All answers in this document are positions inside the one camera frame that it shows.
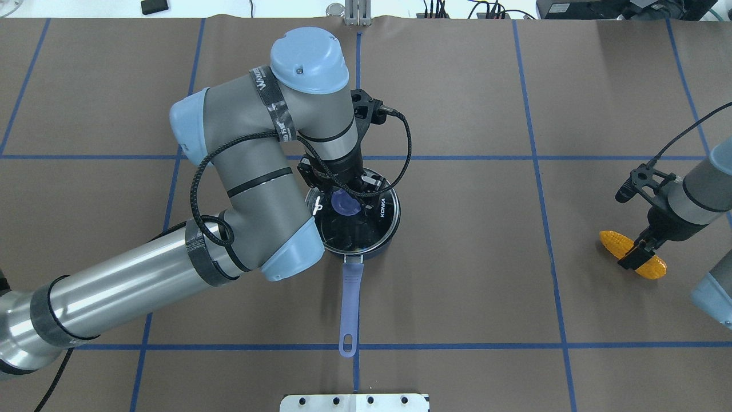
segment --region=blue lid handle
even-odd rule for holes
[[[359,299],[363,263],[343,263],[343,300],[340,304],[340,339],[338,351],[344,358],[353,357],[359,341]],[[346,350],[346,340],[350,348]]]

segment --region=silver arm tube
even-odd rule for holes
[[[321,29],[298,30],[281,39],[287,40],[279,43],[279,53],[272,52],[296,129],[312,139],[324,159],[359,150],[340,44]],[[308,50],[317,52],[299,52],[301,45],[313,42],[320,48]],[[302,90],[284,84],[288,82]],[[273,129],[249,76],[176,103],[171,125],[194,163],[222,143]],[[222,152],[214,164],[233,206],[222,214],[234,232],[231,246],[213,244],[188,221],[185,229],[35,292],[0,291],[0,380],[33,372],[65,348],[229,283],[249,269],[261,267],[274,281],[303,271],[321,258],[320,235],[277,141],[245,141]],[[207,227],[221,238],[217,225]]]
[[[235,276],[207,272],[205,262],[196,261],[191,239],[200,232],[191,223],[32,293],[0,296],[0,380],[40,369],[65,348],[235,279],[241,272],[224,248],[205,245],[210,262]]]

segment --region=black tape band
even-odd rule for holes
[[[686,180],[683,180],[681,182],[681,186],[682,186],[682,188],[684,188],[684,193],[687,195],[687,197],[689,198],[689,200],[691,200],[692,203],[694,203],[694,205],[697,205],[697,206],[701,207],[704,210],[708,210],[708,211],[714,212],[714,213],[725,213],[725,212],[727,212],[727,210],[717,210],[717,209],[714,209],[713,207],[709,207],[709,206],[702,205],[697,199],[694,199],[694,196],[692,196],[691,193],[689,193],[689,189],[687,189],[687,187],[686,187]]]
[[[78,346],[79,341],[90,341],[99,337],[76,336],[66,329],[51,307],[51,289],[61,279],[69,276],[60,276],[53,282],[39,287],[31,296],[31,324],[38,336],[49,345],[61,348]]]
[[[263,174],[260,177],[257,177],[256,179],[252,179],[246,183],[242,183],[241,185],[238,185],[237,187],[226,191],[226,194],[229,196],[229,199],[236,196],[237,194],[240,194],[243,191],[248,191],[249,189],[259,186],[262,183],[269,182],[272,179],[277,179],[280,176],[284,176],[286,174],[292,174],[292,169],[289,167],[283,167],[280,170],[275,170],[274,172],[270,172],[267,174]]]
[[[226,210],[219,213],[219,219],[224,220],[224,213],[226,213]],[[251,271],[251,269],[247,268],[247,266],[242,263],[242,261],[239,259],[239,257],[236,255],[236,252],[234,252],[234,248],[229,246],[225,246],[226,253],[229,255],[229,259],[231,259],[232,262],[234,262],[234,265],[239,268],[242,272],[248,272]]]
[[[303,132],[300,132],[300,136],[306,138],[307,140],[313,141],[315,143],[327,143],[328,141],[333,141],[335,139],[338,139],[339,137],[343,136],[344,134],[348,133],[348,131],[353,127],[354,120],[351,119],[351,122],[348,124],[348,126],[343,129],[340,133],[338,133],[335,136],[326,137],[325,139],[316,139],[314,137],[306,136],[303,134]]]
[[[14,367],[11,364],[6,364],[2,359],[0,359],[0,372],[6,373],[8,375],[27,375],[27,374],[33,373],[37,370],[38,369],[33,369],[33,370],[18,369],[17,367]]]
[[[272,69],[266,65],[259,66],[249,70],[249,74],[259,98],[262,99],[262,103],[267,107],[269,116],[272,118],[274,130],[280,135],[280,141],[296,140],[295,124]]]
[[[193,268],[207,284],[213,287],[222,286],[239,278],[227,275],[218,262],[211,259],[203,233],[193,219],[185,225],[185,248]]]

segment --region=black cable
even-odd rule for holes
[[[519,12],[519,13],[523,13],[524,15],[527,15],[529,17],[529,19],[536,20],[536,18],[533,15],[530,15],[530,14],[528,14],[527,12],[525,12],[523,10],[517,10],[517,9],[509,9],[509,10],[502,11],[501,14],[503,15],[503,17],[501,17],[501,18],[506,18],[506,13],[508,13],[508,12]]]
[[[206,166],[211,163],[211,161],[219,155],[224,150],[227,150],[228,148],[234,146],[235,144],[242,143],[243,141],[249,141],[254,139],[268,139],[268,138],[274,138],[277,139],[278,135],[273,130],[267,131],[267,132],[261,132],[261,133],[254,133],[246,136],[237,137],[236,139],[224,143],[221,146],[217,147],[216,150],[206,155],[205,158],[201,161],[201,163],[198,165],[198,168],[195,171],[195,174],[193,175],[193,181],[190,184],[190,212],[193,214],[193,221],[195,221],[195,224],[198,226],[198,229],[203,233],[204,236],[206,236],[211,242],[216,243],[218,246],[230,246],[232,243],[234,243],[234,231],[231,228],[231,225],[226,223],[223,219],[217,217],[217,216],[211,216],[211,215],[201,215],[200,210],[198,210],[198,186],[201,184],[201,177],[203,176],[203,171],[206,170]],[[208,227],[206,227],[206,222],[214,222],[216,224],[219,224],[219,226],[223,227],[225,232],[225,240],[223,238],[217,238]]]
[[[48,390],[46,391],[46,394],[43,395],[43,399],[38,403],[38,406],[35,408],[33,412],[40,412],[41,409],[45,406],[46,402],[51,398],[51,395],[53,394],[53,390],[56,388],[56,385],[59,384],[59,380],[61,380],[61,375],[64,374],[64,369],[66,369],[66,364],[69,363],[69,359],[71,359],[71,353],[73,353],[74,348],[70,347],[66,351],[66,356],[64,356],[64,360],[61,361],[61,365],[59,365],[59,370],[56,372],[56,376],[53,377],[53,382],[51,382],[51,386],[48,387]]]
[[[173,227],[169,227],[166,230],[163,230],[159,235],[157,235],[154,238],[148,240],[148,243],[152,242],[155,239],[160,239],[163,236],[169,235],[169,234],[175,232],[178,229],[183,229],[185,227],[185,224],[186,224],[186,222],[185,221],[182,221],[182,222],[180,222],[179,224],[177,224],[177,225],[175,225]]]
[[[488,13],[487,15],[485,15],[485,18],[494,18],[494,17],[496,17],[498,15],[498,13],[496,13],[496,11],[501,11],[501,9],[499,9],[498,6],[501,6],[501,4],[498,3],[498,2],[496,2],[493,5],[493,8],[490,9],[490,13]]]
[[[706,116],[702,117],[701,119],[694,122],[693,125],[689,126],[686,130],[679,133],[678,136],[671,139],[670,142],[668,142],[663,149],[661,149],[660,152],[658,152],[657,155],[655,155],[646,165],[649,168],[652,168],[653,166],[656,166],[656,162],[658,162],[659,159],[661,159],[661,156],[663,156],[663,153],[668,150],[669,147],[671,147],[672,144],[676,143],[681,137],[683,137],[685,134],[689,133],[691,130],[694,130],[697,126],[704,123],[705,120],[708,118],[714,116],[718,112],[726,109],[727,107],[732,106],[732,102],[726,103],[721,105],[720,107],[717,107],[716,109],[710,111]],[[620,189],[618,189],[617,193],[615,193],[615,200],[620,203],[625,203],[629,201],[631,198],[633,198],[635,195],[635,188],[633,186],[632,176],[628,177],[625,182],[623,182],[623,185],[620,186]]]
[[[404,160],[404,166],[402,166],[401,172],[399,172],[399,175],[397,176],[397,178],[394,179],[394,182],[389,184],[387,187],[385,187],[383,189],[379,189],[374,192],[370,192],[370,193],[357,192],[357,191],[349,188],[344,182],[342,182],[340,179],[338,179],[335,176],[333,171],[331,171],[331,169],[325,164],[323,159],[320,157],[320,155],[315,151],[313,146],[307,140],[303,139],[300,136],[298,136],[297,140],[300,141],[300,143],[302,143],[305,146],[305,148],[308,149],[313,154],[313,157],[318,161],[318,163],[320,163],[320,165],[323,167],[323,170],[328,175],[328,177],[330,177],[331,180],[333,180],[338,187],[340,187],[344,191],[346,191],[346,193],[350,194],[353,197],[378,196],[380,194],[383,194],[383,193],[386,193],[387,191],[392,190],[399,183],[399,181],[402,180],[404,173],[406,173],[406,171],[407,171],[407,166],[409,166],[409,161],[411,160],[411,131],[409,130],[409,123],[407,123],[406,117],[404,117],[403,114],[401,114],[399,111],[396,111],[394,109],[392,109],[392,111],[388,111],[386,114],[389,116],[396,117],[399,120],[401,120],[402,123],[404,123],[404,130],[407,133],[407,157]]]
[[[681,133],[679,133],[679,135],[678,135],[678,136],[676,136],[676,137],[674,137],[673,139],[671,139],[671,141],[670,141],[670,142],[668,142],[668,144],[666,144],[666,145],[665,145],[665,146],[663,147],[663,149],[661,149],[661,151],[660,151],[660,152],[658,152],[658,154],[657,154],[657,155],[655,155],[655,156],[654,156],[654,157],[653,157],[653,158],[652,158],[652,159],[651,159],[651,160],[649,161],[649,166],[653,167],[653,165],[655,165],[655,164],[656,164],[656,162],[657,162],[657,161],[658,161],[659,159],[661,159],[661,156],[663,156],[663,153],[664,153],[664,152],[665,152],[665,151],[666,151],[666,150],[667,150],[667,149],[668,149],[669,147],[671,147],[671,145],[672,145],[672,144],[676,143],[676,142],[677,142],[677,141],[678,141],[678,140],[679,140],[679,139],[680,139],[681,137],[683,137],[683,136],[684,136],[684,135],[685,135],[686,133],[689,133],[689,132],[690,132],[691,130],[694,130],[694,128],[696,128],[696,127],[697,127],[697,126],[699,126],[700,124],[704,123],[704,121],[706,121],[706,120],[707,120],[708,118],[710,118],[710,117],[714,116],[714,115],[715,115],[715,114],[717,114],[718,112],[720,112],[720,111],[722,111],[722,110],[724,110],[724,109],[726,109],[727,107],[730,107],[730,106],[732,106],[732,102],[730,102],[730,103],[726,103],[726,104],[723,104],[723,105],[721,105],[720,107],[717,107],[716,109],[714,109],[714,110],[710,111],[710,112],[709,112],[709,113],[708,113],[708,114],[707,114],[706,116],[704,116],[704,117],[702,117],[701,119],[699,119],[699,120],[697,120],[696,122],[694,122],[694,124],[693,124],[693,125],[691,125],[691,126],[689,126],[689,127],[688,127],[688,128],[686,129],[686,130],[684,130],[684,131],[682,131]]]
[[[470,14],[468,15],[468,18],[473,17],[473,12],[475,12],[475,9],[478,8],[478,6],[481,5],[481,4],[485,4],[485,18],[488,18],[488,14],[490,13],[490,6],[492,4],[497,4],[500,8],[503,8],[503,6],[500,5],[498,2],[496,2],[496,3],[490,3],[488,1],[476,1],[475,2],[475,5],[473,6],[473,9],[470,10]]]

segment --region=blue tape line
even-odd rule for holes
[[[647,161],[653,155],[537,155],[541,161]],[[302,155],[288,155],[287,159],[298,161]],[[403,161],[404,155],[364,155],[366,161]],[[663,156],[668,161],[702,161],[706,156]],[[533,155],[412,155],[413,161],[532,161]]]
[[[190,82],[188,84],[188,95],[193,94],[195,86],[195,74],[198,72],[198,57],[201,56],[201,44],[203,44],[203,31],[206,28],[206,19],[201,19],[201,25],[198,27],[198,42],[195,45],[195,56],[193,57],[193,69],[190,71]]]
[[[666,29],[668,30],[668,39],[671,41],[671,48],[673,49],[673,57],[676,59],[676,68],[679,69],[679,76],[681,77],[681,84],[684,86],[684,91],[687,94],[687,100],[689,101],[689,107],[691,113],[694,116],[694,121],[699,121],[699,115],[696,112],[696,105],[694,105],[694,99],[691,97],[691,91],[684,75],[684,68],[681,67],[681,59],[679,58],[679,50],[676,47],[676,39],[673,37],[673,30],[671,28],[671,21],[666,19]],[[706,143],[706,137],[704,136],[704,129],[701,125],[697,126],[699,130],[699,137],[701,138],[701,144],[704,146],[704,152],[709,155],[709,145]]]
[[[193,57],[193,67],[191,68],[190,73],[190,81],[188,83],[188,95],[190,96],[193,93],[193,87],[195,85],[195,74],[198,70],[198,58],[201,55],[201,44],[203,43],[203,31],[206,28],[206,19],[201,19],[201,25],[198,28],[198,41],[195,45],[195,55]],[[168,205],[165,209],[165,220],[163,222],[163,230],[167,230],[170,226],[171,222],[171,212],[173,210],[173,200],[175,199],[176,195],[176,184],[178,183],[178,170],[180,169],[180,163],[181,163],[181,155],[182,155],[182,148],[178,146],[178,151],[176,153],[176,163],[173,166],[173,177],[171,178],[171,188],[168,192]],[[130,412],[135,412],[135,409],[137,408],[137,400],[138,395],[140,393],[140,384],[142,381],[142,372],[145,368],[145,355],[148,350],[147,342],[148,338],[150,336],[150,326],[152,324],[152,313],[147,314],[147,318],[145,319],[145,331],[142,336],[142,345],[140,348],[140,358],[138,359],[138,370],[135,374],[135,385],[132,388],[132,400],[130,401]]]
[[[544,188],[542,186],[541,170],[539,169],[539,156],[537,154],[537,145],[534,140],[534,126],[531,121],[531,109],[529,107],[529,94],[526,91],[526,76],[523,71],[523,60],[521,58],[521,44],[518,37],[518,27],[516,21],[512,20],[513,38],[516,44],[516,59],[518,61],[518,75],[521,80],[521,93],[523,94],[523,109],[526,112],[526,127],[529,130],[529,142],[531,143],[531,155],[534,157],[534,175],[537,179],[537,190],[539,191],[539,206],[542,211],[542,222],[544,224],[544,238],[549,252],[549,262],[551,266],[551,277],[554,285],[554,304],[556,307],[556,317],[559,323],[559,337],[562,343],[562,354],[564,355],[564,371],[567,376],[567,390],[569,391],[569,406],[572,412],[577,412],[577,401],[575,400],[575,385],[572,380],[572,366],[569,362],[569,349],[567,349],[567,334],[564,330],[564,315],[561,310],[561,296],[559,295],[559,281],[556,278],[556,265],[554,263],[554,251],[551,245],[551,233],[549,231],[549,220],[547,218],[546,204],[544,200]]]
[[[363,350],[562,349],[561,343],[364,343]]]
[[[356,88],[361,88],[361,36],[362,32],[356,33]],[[359,310],[359,319],[356,325],[356,354],[354,355],[354,393],[359,393],[361,386],[361,311]]]
[[[165,208],[165,220],[163,220],[163,231],[168,230],[171,226],[171,213],[173,212],[173,200],[176,196],[176,186],[178,184],[178,171],[181,166],[180,154],[183,153],[183,149],[178,146],[178,155],[176,155],[176,163],[173,165],[173,178],[171,179],[171,188],[168,192],[168,206]]]
[[[361,387],[361,310],[356,326],[356,354],[354,355],[354,393],[359,393]]]
[[[538,155],[541,161],[648,161],[650,156],[623,156],[623,155]],[[701,161],[706,156],[663,156],[665,161]]]
[[[287,159],[298,161],[302,155],[288,155]],[[648,156],[623,155],[538,155],[541,161],[647,161]],[[367,161],[403,161],[404,155],[364,155]],[[663,156],[667,161],[702,161],[706,156]],[[181,152],[180,155],[0,155],[0,159],[9,160],[110,160],[110,161],[174,161],[188,160]],[[531,161],[531,155],[412,155],[414,161]]]
[[[87,343],[75,350],[140,350],[142,345],[130,343]]]
[[[38,39],[38,44],[36,45],[36,51],[33,53],[33,59],[31,59],[31,64],[28,66],[28,70],[26,71],[26,77],[23,79],[23,84],[20,86],[20,91],[18,93],[18,98],[15,100],[15,106],[12,108],[12,113],[10,114],[10,120],[7,123],[7,127],[5,128],[5,134],[2,138],[2,143],[0,143],[0,155],[5,151],[5,147],[7,146],[7,141],[10,139],[10,131],[12,130],[12,124],[15,122],[15,116],[18,115],[18,109],[20,109],[20,102],[23,101],[23,95],[26,93],[26,87],[28,86],[28,82],[31,79],[31,74],[33,73],[33,67],[36,65],[36,61],[38,60],[38,55],[41,52],[41,47],[43,47],[43,40],[45,40],[46,33],[48,32],[48,26],[51,24],[51,19],[47,18],[45,24],[43,25],[43,30],[41,31],[41,37]]]
[[[172,161],[177,155],[2,155],[3,159],[83,161]]]
[[[583,342],[569,343],[570,349],[625,349],[625,348],[663,348],[663,347],[732,347],[732,342]]]
[[[362,32],[356,33],[356,88],[361,88],[361,36]]]
[[[270,351],[270,350],[338,350],[332,343],[293,343],[293,344],[236,344],[236,345],[198,345],[198,344],[149,344],[147,350],[218,350],[218,351]]]
[[[137,344],[89,343],[77,350],[140,350]],[[571,350],[582,349],[633,349],[633,348],[703,348],[732,347],[732,341],[683,341],[683,342],[537,342],[537,343],[359,343],[363,350]],[[146,351],[220,351],[220,352],[267,352],[298,350],[338,350],[332,343],[297,344],[148,344]]]
[[[137,399],[140,395],[140,383],[142,382],[142,371],[145,367],[145,345],[150,336],[150,325],[152,322],[152,313],[148,313],[145,318],[145,330],[142,335],[142,345],[140,345],[140,357],[138,358],[138,368],[135,372],[135,385],[132,387],[132,399],[130,400],[130,412],[135,412],[137,408]]]

